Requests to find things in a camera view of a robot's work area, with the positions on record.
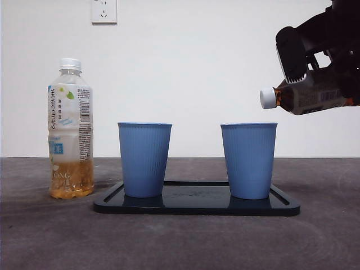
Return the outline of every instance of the electrical outlet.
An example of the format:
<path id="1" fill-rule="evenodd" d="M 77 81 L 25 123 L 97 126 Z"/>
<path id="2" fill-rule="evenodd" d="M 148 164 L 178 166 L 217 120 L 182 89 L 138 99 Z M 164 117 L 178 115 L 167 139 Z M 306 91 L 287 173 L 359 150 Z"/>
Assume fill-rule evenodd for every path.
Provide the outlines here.
<path id="1" fill-rule="evenodd" d="M 93 24 L 116 24 L 118 0 L 92 0 Z"/>

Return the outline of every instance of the blue plastic cup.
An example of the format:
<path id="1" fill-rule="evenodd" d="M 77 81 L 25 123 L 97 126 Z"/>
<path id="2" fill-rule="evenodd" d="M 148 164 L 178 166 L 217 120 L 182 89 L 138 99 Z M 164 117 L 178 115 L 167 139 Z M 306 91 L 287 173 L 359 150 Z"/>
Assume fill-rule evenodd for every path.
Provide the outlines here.
<path id="1" fill-rule="evenodd" d="M 162 193 L 171 124 L 118 123 L 124 191 L 137 198 Z"/>
<path id="2" fill-rule="evenodd" d="M 277 123 L 221 125 L 230 193 L 241 199 L 269 196 Z"/>

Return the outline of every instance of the dark gray tabletop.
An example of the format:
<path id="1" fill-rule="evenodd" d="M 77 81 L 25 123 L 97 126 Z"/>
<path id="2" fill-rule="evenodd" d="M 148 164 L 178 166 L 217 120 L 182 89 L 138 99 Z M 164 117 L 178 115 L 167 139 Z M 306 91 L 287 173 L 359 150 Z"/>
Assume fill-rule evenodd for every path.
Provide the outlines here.
<path id="1" fill-rule="evenodd" d="M 48 195 L 47 159 L 1 160 L 1 269 L 360 269 L 360 159 L 276 159 L 295 217 L 100 214 L 122 178 L 95 159 L 96 192 Z M 169 159 L 167 180 L 226 181 L 224 159 Z"/>

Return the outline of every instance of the bottle cap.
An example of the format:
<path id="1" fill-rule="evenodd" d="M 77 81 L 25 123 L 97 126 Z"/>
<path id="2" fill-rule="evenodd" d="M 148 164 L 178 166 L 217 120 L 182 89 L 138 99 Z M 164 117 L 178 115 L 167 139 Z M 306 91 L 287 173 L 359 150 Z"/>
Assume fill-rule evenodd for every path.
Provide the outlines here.
<path id="1" fill-rule="evenodd" d="M 263 109 L 276 108 L 276 94 L 272 87 L 265 87 L 260 91 L 260 102 Z"/>
<path id="2" fill-rule="evenodd" d="M 62 58 L 60 60 L 60 70 L 62 69 L 74 69 L 81 72 L 81 62 L 77 59 Z"/>

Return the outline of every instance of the barcode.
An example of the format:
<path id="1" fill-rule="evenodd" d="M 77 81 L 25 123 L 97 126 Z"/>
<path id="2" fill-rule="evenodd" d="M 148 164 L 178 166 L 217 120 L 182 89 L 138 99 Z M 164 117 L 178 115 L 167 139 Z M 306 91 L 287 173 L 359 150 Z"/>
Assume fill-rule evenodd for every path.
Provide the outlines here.
<path id="1" fill-rule="evenodd" d="M 90 122 L 90 102 L 80 101 L 80 121 Z"/>
<path id="2" fill-rule="evenodd" d="M 334 100 L 339 97 L 341 97 L 340 91 L 329 91 L 329 92 L 321 93 L 320 100 L 321 102 L 324 102 L 324 101 Z"/>
<path id="3" fill-rule="evenodd" d="M 81 124 L 79 127 L 80 160 L 87 160 L 91 154 L 91 125 Z"/>

